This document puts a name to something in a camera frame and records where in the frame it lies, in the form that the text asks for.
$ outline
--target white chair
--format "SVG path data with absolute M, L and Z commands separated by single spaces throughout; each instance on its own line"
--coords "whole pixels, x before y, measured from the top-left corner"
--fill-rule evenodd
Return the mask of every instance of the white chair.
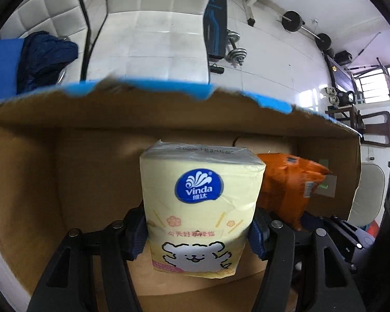
M 386 178 L 376 164 L 362 163 L 361 178 L 352 204 L 348 222 L 354 226 L 365 226 L 373 222 L 380 212 Z
M 119 76 L 207 83 L 209 0 L 107 0 L 87 79 Z
M 63 83 L 85 78 L 89 22 L 82 0 L 23 0 L 0 30 L 0 39 L 26 37 L 35 31 L 48 31 L 68 37 L 78 45 L 78 58 L 67 66 Z

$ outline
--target pink label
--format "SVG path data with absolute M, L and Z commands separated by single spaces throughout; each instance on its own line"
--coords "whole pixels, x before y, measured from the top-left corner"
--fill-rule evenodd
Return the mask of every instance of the pink label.
M 158 269 L 161 269 L 161 270 L 166 270 L 166 271 L 171 271 L 171 272 L 177 272 L 177 273 L 182 273 L 182 272 L 183 272 L 182 269 L 176 268 L 175 266 L 170 266 L 170 265 L 162 264 L 162 263 L 156 262 L 156 261 L 154 261 L 154 260 L 152 260 L 152 263 L 153 263 L 153 266 L 154 266 L 155 268 L 158 268 Z

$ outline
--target white tile floor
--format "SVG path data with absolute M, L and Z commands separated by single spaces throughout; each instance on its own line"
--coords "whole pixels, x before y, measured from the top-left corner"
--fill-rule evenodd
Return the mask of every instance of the white tile floor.
M 278 21 L 280 16 L 261 3 L 252 8 L 254 27 L 247 24 L 240 0 L 227 0 L 227 7 L 227 28 L 240 34 L 237 46 L 245 48 L 248 55 L 241 67 L 225 59 L 217 62 L 225 71 L 211 74 L 211 83 L 325 111 L 328 102 L 323 89 L 330 79 L 314 40 L 300 32 L 285 31 Z
M 87 12 L 91 25 L 91 43 L 93 43 L 107 14 L 106 0 L 92 0 L 87 7 Z

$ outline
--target cardboard box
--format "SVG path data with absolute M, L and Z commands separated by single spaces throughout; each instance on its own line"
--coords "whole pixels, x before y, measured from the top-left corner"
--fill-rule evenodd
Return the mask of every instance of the cardboard box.
M 29 294 L 69 229 L 102 229 L 139 205 L 139 155 L 159 139 L 328 160 L 335 196 L 314 195 L 307 210 L 348 218 L 361 170 L 359 135 L 349 127 L 248 93 L 133 85 L 140 88 L 87 82 L 0 104 L 0 255 Z M 175 309 L 181 301 L 188 311 L 240 312 L 251 310 L 265 262 L 247 246 L 234 277 L 174 276 L 153 270 L 146 247 L 129 267 L 146 312 Z M 98 271 L 95 282 L 102 295 Z M 99 301 L 104 310 L 102 296 Z

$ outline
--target blue cloth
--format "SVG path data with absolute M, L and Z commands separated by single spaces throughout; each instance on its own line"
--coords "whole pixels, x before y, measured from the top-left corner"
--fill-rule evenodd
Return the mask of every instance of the blue cloth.
M 53 85 L 61 70 L 78 58 L 78 45 L 50 35 L 34 32 L 24 39 L 17 70 L 17 93 Z
M 0 40 L 0 99 L 16 95 L 16 74 L 23 38 Z

